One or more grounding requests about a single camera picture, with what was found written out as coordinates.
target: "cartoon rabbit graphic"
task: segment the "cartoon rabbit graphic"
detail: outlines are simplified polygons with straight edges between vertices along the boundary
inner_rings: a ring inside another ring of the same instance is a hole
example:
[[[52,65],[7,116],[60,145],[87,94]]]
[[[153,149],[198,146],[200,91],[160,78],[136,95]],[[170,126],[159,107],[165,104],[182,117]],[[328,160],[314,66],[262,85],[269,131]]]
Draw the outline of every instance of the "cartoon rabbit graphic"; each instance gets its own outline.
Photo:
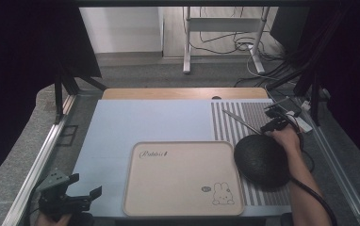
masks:
[[[216,183],[214,185],[213,204],[234,204],[233,194],[227,183]]]

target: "white wall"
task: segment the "white wall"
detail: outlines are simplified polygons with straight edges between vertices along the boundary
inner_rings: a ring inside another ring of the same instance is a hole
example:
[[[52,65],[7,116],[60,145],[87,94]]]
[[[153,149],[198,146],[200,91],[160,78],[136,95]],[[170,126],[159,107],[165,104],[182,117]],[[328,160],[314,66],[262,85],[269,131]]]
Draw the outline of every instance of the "white wall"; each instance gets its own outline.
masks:
[[[94,53],[161,52],[161,8],[81,8]]]

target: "gray and white stripes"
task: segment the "gray and white stripes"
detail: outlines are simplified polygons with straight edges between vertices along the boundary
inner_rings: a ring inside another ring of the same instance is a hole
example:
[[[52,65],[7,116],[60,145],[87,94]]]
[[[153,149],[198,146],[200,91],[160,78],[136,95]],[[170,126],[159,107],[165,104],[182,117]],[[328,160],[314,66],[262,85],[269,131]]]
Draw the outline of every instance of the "gray and white stripes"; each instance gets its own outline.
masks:
[[[226,140],[233,147],[243,137],[254,132],[223,112],[228,110],[239,115],[256,130],[265,125],[270,119],[264,113],[264,107],[270,103],[246,102],[212,102],[213,136],[215,140]],[[242,178],[246,205],[289,205],[288,186],[274,190],[266,190]]]

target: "black hemisphere object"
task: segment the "black hemisphere object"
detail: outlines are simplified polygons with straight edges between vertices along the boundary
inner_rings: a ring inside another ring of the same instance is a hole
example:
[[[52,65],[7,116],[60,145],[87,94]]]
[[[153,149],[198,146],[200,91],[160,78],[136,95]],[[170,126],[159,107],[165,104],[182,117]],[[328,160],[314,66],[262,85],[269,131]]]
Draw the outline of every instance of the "black hemisphere object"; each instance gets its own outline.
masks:
[[[276,188],[289,181],[286,152],[272,137],[244,137],[236,145],[234,159],[240,173],[258,186]]]

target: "beige tray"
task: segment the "beige tray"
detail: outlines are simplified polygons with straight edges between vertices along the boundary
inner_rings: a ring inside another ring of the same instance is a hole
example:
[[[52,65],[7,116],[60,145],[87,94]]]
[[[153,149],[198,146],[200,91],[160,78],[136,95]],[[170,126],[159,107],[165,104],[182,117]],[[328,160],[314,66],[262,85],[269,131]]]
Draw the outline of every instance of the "beige tray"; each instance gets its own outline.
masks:
[[[233,146],[224,141],[141,142],[125,190],[128,216],[235,216],[244,199]]]

